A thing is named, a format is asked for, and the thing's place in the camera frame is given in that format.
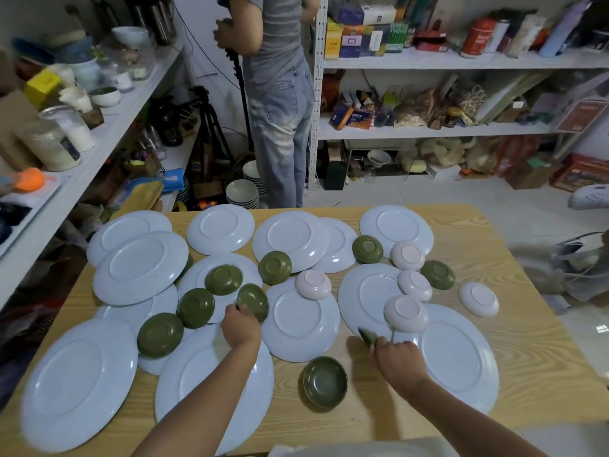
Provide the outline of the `white tray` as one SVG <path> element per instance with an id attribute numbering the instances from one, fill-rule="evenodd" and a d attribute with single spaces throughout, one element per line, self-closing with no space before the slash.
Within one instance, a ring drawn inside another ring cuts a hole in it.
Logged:
<path id="1" fill-rule="evenodd" d="M 40 189 L 29 193 L 11 192 L 0 197 L 0 257 L 62 186 L 64 176 L 51 172 L 43 172 L 43 175 L 44 186 Z"/>

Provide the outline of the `black box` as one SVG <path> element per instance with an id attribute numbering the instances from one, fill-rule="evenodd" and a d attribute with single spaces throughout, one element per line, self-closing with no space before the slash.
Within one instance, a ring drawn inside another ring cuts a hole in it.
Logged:
<path id="1" fill-rule="evenodd" d="M 329 161 L 324 172 L 324 190 L 342 191 L 348 172 L 346 161 Z"/>

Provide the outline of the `spread of white plates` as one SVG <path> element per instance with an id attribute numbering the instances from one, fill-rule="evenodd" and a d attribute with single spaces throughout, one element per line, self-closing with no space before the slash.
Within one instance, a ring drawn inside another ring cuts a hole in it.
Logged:
<path id="1" fill-rule="evenodd" d="M 404 207 L 371 208 L 360 226 L 362 236 L 337 219 L 286 211 L 255 230 L 253 215 L 235 205 L 198 214 L 187 240 L 153 212 L 111 221 L 88 249 L 95 267 L 93 292 L 103 306 L 95 318 L 58 338 L 28 379 L 21 401 L 27 442 L 40 452 L 62 453 L 93 438 L 126 399 L 136 363 L 160 376 L 169 355 L 195 330 L 219 325 L 244 284 L 268 293 L 313 269 L 328 276 L 337 300 L 339 285 L 355 267 L 396 268 L 389 260 L 396 242 L 413 241 L 426 255 L 434 245 L 426 221 Z M 392 329 L 389 340 L 411 340 L 437 384 L 489 413 L 499 392 L 489 343 L 457 311 L 425 304 L 428 326 L 417 333 Z M 262 421 L 232 416 L 217 454 L 237 449 Z"/>

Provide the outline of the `white carton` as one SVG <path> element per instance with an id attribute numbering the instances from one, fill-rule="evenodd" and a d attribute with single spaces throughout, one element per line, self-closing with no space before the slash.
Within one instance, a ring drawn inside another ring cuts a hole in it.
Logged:
<path id="1" fill-rule="evenodd" d="M 396 8 L 392 5 L 360 5 L 362 25 L 382 25 L 394 22 Z"/>

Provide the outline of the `green box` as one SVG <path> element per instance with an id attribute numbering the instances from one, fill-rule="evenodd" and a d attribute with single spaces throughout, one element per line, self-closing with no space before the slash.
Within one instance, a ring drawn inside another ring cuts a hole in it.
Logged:
<path id="1" fill-rule="evenodd" d="M 408 22 L 393 22 L 388 30 L 385 54 L 401 53 L 404 49 L 409 32 Z"/>

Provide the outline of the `blue orange box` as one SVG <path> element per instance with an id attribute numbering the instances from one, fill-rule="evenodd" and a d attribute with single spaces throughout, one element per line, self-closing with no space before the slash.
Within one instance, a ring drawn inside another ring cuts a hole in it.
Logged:
<path id="1" fill-rule="evenodd" d="M 374 52 L 370 50 L 370 41 L 374 29 L 372 25 L 344 25 L 339 58 L 373 56 Z"/>

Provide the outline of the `scatter of green bowls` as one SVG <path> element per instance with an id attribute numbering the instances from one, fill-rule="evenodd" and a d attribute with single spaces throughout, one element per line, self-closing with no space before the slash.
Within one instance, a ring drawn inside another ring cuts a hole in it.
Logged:
<path id="1" fill-rule="evenodd" d="M 339 298 L 308 300 L 295 290 L 295 278 L 271 287 L 266 293 L 269 315 L 262 324 L 263 340 L 258 359 L 233 414 L 235 419 L 260 421 L 270 407 L 274 388 L 272 356 L 288 362 L 308 361 L 303 375 L 306 397 L 317 408 L 331 410 L 345 398 L 348 382 L 344 368 L 324 356 L 339 330 L 339 318 L 351 327 L 372 330 L 392 338 L 392 327 L 373 323 L 372 316 L 357 315 L 370 308 L 383 315 L 388 299 L 403 294 L 397 284 L 397 268 L 383 263 L 362 264 L 350 270 L 339 285 Z M 205 380 L 229 352 L 218 325 L 195 330 L 169 355 L 155 392 L 155 415 L 160 421 L 197 385 Z"/>

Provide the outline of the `person's right hand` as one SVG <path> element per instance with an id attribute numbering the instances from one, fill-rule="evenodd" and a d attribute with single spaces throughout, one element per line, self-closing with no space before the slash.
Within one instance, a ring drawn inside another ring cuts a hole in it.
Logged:
<path id="1" fill-rule="evenodd" d="M 430 378 L 419 348 L 411 341 L 398 343 L 406 346 L 403 359 L 371 361 L 395 392 L 408 399 L 420 384 Z"/>

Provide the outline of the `red patterned box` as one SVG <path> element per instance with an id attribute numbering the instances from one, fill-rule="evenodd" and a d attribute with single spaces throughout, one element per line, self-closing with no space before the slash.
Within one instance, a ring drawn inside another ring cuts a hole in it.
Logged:
<path id="1" fill-rule="evenodd" d="M 575 192 L 586 186 L 609 183 L 609 161 L 571 154 L 561 162 L 559 170 L 549 180 L 549 185 L 567 192 Z"/>

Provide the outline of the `steel thermos flasks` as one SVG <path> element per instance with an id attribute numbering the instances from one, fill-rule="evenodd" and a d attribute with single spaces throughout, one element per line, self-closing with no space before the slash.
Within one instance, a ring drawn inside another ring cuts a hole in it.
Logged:
<path id="1" fill-rule="evenodd" d="M 171 0 L 125 0 L 137 27 L 152 32 L 157 45 L 174 43 L 177 34 L 170 11 Z"/>

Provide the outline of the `white metal shelf rack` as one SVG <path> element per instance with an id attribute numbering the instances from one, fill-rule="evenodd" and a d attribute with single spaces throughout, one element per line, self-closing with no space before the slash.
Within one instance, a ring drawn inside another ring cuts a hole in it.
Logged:
<path id="1" fill-rule="evenodd" d="M 420 52 L 415 47 L 409 47 L 400 53 L 386 53 L 384 56 L 365 56 L 360 58 L 326 59 L 324 50 L 326 44 L 326 28 L 328 24 L 328 6 L 335 0 L 321 0 L 321 7 L 316 16 L 314 31 L 313 76 L 315 88 L 314 115 L 311 123 L 310 156 L 308 163 L 307 187 L 317 188 L 319 182 L 316 175 L 318 142 L 323 140 L 355 140 L 355 139 L 415 139 L 423 137 L 457 137 L 457 136 L 488 136 L 499 135 L 499 130 L 515 127 L 515 124 L 490 123 L 475 127 L 460 127 L 453 129 L 432 130 L 426 126 L 393 128 L 372 128 L 370 130 L 349 128 L 335 130 L 330 125 L 330 114 L 321 112 L 322 82 L 326 70 L 387 70 L 393 74 L 403 71 L 404 78 L 412 78 L 416 71 L 423 71 L 430 76 L 433 70 L 541 70 L 541 69 L 609 69 L 607 59 L 593 53 L 575 52 L 569 50 L 555 60 L 541 59 L 533 53 L 527 53 L 519 59 L 507 58 L 499 53 L 483 54 L 482 58 L 470 60 L 460 56 L 452 46 L 447 52 Z M 337 0 L 365 5 L 381 5 L 397 0 Z M 548 21 L 557 19 L 567 6 L 577 0 L 456 0 L 455 14 L 451 15 L 448 24 L 442 21 L 450 39 L 459 40 L 465 36 L 470 25 L 478 18 L 501 8 L 530 11 Z"/>

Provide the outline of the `stack of white bowls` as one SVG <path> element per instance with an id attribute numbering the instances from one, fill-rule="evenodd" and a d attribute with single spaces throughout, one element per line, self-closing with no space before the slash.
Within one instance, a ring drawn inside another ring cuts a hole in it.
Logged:
<path id="1" fill-rule="evenodd" d="M 260 196 L 266 195 L 267 186 L 264 184 L 259 175 L 258 167 L 255 160 L 248 161 L 243 165 L 242 174 L 244 179 L 256 185 Z"/>

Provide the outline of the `stack of grey bowls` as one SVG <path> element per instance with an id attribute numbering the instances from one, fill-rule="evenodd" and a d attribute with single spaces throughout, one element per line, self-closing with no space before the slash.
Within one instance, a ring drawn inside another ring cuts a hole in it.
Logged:
<path id="1" fill-rule="evenodd" d="M 227 185 L 225 197 L 228 203 L 245 209 L 259 208 L 259 191 L 257 186 L 246 179 L 233 180 Z"/>

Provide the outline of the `clear glass jar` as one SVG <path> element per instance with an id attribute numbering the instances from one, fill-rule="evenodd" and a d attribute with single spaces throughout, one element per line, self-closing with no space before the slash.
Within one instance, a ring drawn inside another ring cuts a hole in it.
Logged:
<path id="1" fill-rule="evenodd" d="M 125 94 L 134 91 L 137 82 L 147 80 L 155 68 L 155 49 L 148 34 L 127 32 L 127 44 L 114 34 L 98 45 L 98 59 L 104 85 Z"/>

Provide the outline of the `person's left forearm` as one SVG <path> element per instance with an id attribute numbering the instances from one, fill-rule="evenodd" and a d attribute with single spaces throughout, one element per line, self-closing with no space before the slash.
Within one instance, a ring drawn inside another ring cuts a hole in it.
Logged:
<path id="1" fill-rule="evenodd" d="M 256 363 L 261 336 L 229 343 L 213 373 L 180 401 L 141 442 L 132 457 L 215 457 Z"/>

